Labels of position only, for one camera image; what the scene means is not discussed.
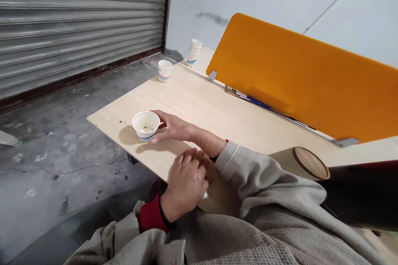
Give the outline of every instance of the orange partition panel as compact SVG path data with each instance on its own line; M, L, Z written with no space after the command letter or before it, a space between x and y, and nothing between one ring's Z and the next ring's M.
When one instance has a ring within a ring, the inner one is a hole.
M398 70L235 14L206 73L335 139L398 135Z

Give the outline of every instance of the metal shutter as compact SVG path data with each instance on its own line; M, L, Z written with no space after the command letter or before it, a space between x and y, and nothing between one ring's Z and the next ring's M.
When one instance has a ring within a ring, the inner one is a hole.
M0 0L0 99L151 49L166 0Z

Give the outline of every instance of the desk leg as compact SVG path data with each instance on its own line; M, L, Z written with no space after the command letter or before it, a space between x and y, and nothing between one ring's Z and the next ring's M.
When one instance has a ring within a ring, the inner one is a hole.
M127 153L127 158L129 159L129 162L131 162L132 164L136 164L138 163L138 160L136 160L134 157L132 157L128 152Z

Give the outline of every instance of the wooden lid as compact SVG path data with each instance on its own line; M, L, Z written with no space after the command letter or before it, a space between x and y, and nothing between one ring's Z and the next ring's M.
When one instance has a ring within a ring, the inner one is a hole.
M311 176L322 180L330 178L329 169L311 151L303 147L294 147L293 155L301 167Z

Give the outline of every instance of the right hand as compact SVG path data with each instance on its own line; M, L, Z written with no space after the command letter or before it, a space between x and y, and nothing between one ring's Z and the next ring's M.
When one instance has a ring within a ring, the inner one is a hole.
M160 121L163 122L159 125L159 129L167 127L167 131L157 134L151 140L151 144L156 144L157 142L164 140L192 141L195 131L197 130L195 125L160 110L154 110L151 112L158 115Z
M160 197L160 205L169 222L193 210L203 198L209 182L206 170L209 160L196 148L177 156L170 169L168 186Z

